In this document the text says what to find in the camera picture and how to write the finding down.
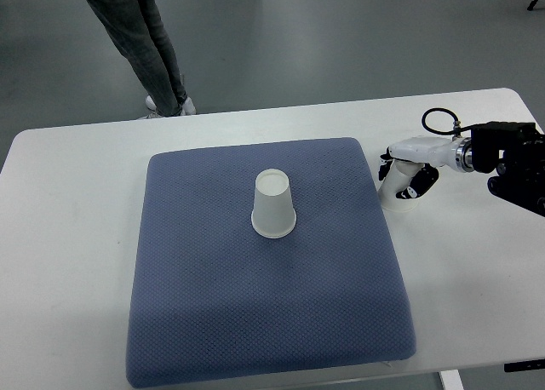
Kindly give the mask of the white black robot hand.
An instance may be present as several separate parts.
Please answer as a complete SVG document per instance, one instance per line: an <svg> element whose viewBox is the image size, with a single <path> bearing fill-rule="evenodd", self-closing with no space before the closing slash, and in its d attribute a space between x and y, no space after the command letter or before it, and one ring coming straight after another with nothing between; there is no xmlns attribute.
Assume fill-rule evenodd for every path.
<svg viewBox="0 0 545 390"><path fill-rule="evenodd" d="M410 185L397 194L398 198L418 199L426 194L439 179L439 168L469 173L473 171L472 147L468 138L454 140L439 137L414 137L392 144L381 155L378 180L382 182L394 159L422 163Z"/></svg>

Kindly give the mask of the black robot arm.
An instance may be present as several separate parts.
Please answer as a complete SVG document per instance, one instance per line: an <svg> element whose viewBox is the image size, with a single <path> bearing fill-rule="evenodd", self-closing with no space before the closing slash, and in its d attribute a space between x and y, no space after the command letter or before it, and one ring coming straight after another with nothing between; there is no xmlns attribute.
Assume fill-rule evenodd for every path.
<svg viewBox="0 0 545 390"><path fill-rule="evenodd" d="M544 134L534 123L488 122L468 127L470 167L484 174L489 192L544 215Z"/></svg>

